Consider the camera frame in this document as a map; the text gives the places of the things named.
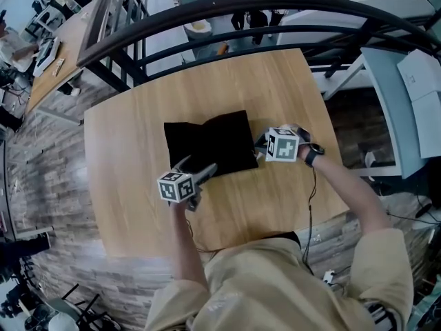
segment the wristwatch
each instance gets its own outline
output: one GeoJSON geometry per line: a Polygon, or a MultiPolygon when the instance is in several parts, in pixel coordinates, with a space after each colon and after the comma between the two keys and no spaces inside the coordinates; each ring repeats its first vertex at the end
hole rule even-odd
{"type": "Polygon", "coordinates": [[[305,163],[308,167],[312,167],[312,162],[316,158],[316,156],[322,156],[325,154],[325,149],[318,145],[317,143],[310,143],[309,148],[311,149],[308,152],[308,155],[305,158],[305,163]]]}

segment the white box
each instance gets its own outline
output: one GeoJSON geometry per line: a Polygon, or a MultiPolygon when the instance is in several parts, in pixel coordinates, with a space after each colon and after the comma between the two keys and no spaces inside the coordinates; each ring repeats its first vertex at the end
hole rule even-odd
{"type": "Polygon", "coordinates": [[[286,128],[269,128],[266,161],[295,162],[300,137],[286,128]]]}
{"type": "Polygon", "coordinates": [[[441,65],[421,50],[409,53],[398,63],[398,70],[412,101],[433,91],[441,92],[441,65]]]}
{"type": "Polygon", "coordinates": [[[191,174],[166,172],[157,181],[162,200],[182,202],[196,193],[191,174]]]}
{"type": "Polygon", "coordinates": [[[441,156],[441,98],[431,92],[412,102],[421,158],[441,156]]]}

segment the folded black fabric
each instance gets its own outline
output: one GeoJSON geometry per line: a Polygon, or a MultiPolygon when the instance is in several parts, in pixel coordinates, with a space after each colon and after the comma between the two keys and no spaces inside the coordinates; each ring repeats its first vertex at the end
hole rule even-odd
{"type": "Polygon", "coordinates": [[[244,110],[219,115],[203,125],[164,123],[164,132],[171,168],[189,155],[182,168],[189,173],[200,172],[212,163],[218,165],[215,177],[258,167],[244,110]]]}

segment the white marker cube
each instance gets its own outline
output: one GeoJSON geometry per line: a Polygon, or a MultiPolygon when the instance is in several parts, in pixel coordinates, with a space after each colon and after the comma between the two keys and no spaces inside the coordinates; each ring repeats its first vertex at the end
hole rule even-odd
{"type": "Polygon", "coordinates": [[[166,172],[157,181],[162,200],[182,202],[195,194],[191,174],[166,172]]]}
{"type": "Polygon", "coordinates": [[[269,128],[266,161],[295,162],[300,137],[287,128],[269,128]]]}

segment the gray wood plank floor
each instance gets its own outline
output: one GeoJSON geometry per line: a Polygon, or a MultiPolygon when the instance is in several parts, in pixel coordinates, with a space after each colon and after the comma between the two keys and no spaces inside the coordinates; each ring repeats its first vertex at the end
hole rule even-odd
{"type": "MultiPolygon", "coordinates": [[[[114,94],[113,89],[90,73],[84,72],[78,82],[82,88],[79,97],[60,94],[49,99],[47,105],[82,118],[85,109],[114,94]]],[[[8,96],[6,103],[13,100],[8,96]]],[[[351,136],[357,143],[355,135],[351,136]]],[[[99,293],[100,309],[108,311],[125,329],[142,330],[154,291],[171,280],[168,262],[166,259],[106,257],[88,190],[83,126],[67,128],[57,121],[32,114],[19,134],[9,133],[9,141],[23,146],[47,147],[27,165],[8,168],[10,209],[17,226],[54,226],[52,248],[33,258],[37,281],[44,293],[48,297],[61,296],[79,283],[81,287],[72,295],[73,301],[91,299],[99,293]]],[[[22,154],[11,152],[9,155],[11,159],[22,158],[22,154]]],[[[391,213],[404,217],[414,217],[419,208],[412,194],[395,194],[382,200],[391,213]]],[[[421,200],[423,204],[427,201],[424,197],[421,200]]],[[[393,218],[393,222],[405,233],[415,279],[419,279],[429,267],[424,252],[430,232],[413,231],[411,221],[393,218]]],[[[308,231],[298,234],[305,245],[308,231]]],[[[322,278],[326,270],[341,271],[350,266],[359,238],[358,221],[350,212],[314,226],[309,253],[314,273],[322,278]]],[[[334,281],[344,283],[348,275],[349,269],[346,269],[334,281]]],[[[339,285],[333,288],[342,292],[339,285]]]]}

